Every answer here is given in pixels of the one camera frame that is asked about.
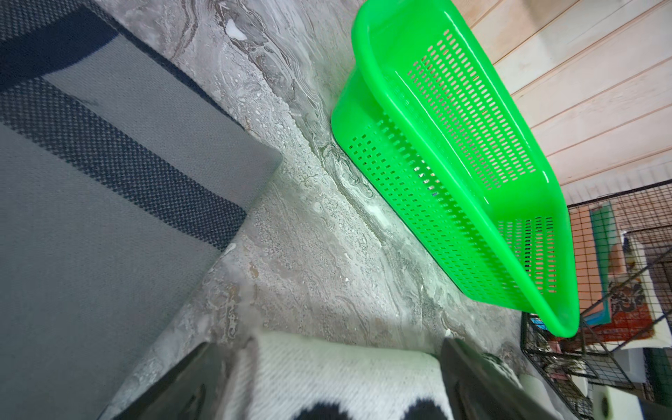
black wire grid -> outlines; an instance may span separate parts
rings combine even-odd
[[[672,407],[672,179],[569,206],[581,324],[569,339],[523,314],[521,349],[579,418],[592,419],[592,387],[614,386]],[[614,353],[644,349],[633,382]]]

gray tile floor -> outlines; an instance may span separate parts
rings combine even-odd
[[[423,351],[450,330],[530,370],[517,349],[520,313],[461,294],[331,135],[360,0],[97,1],[284,156],[103,417],[200,341],[230,356],[258,327]]]

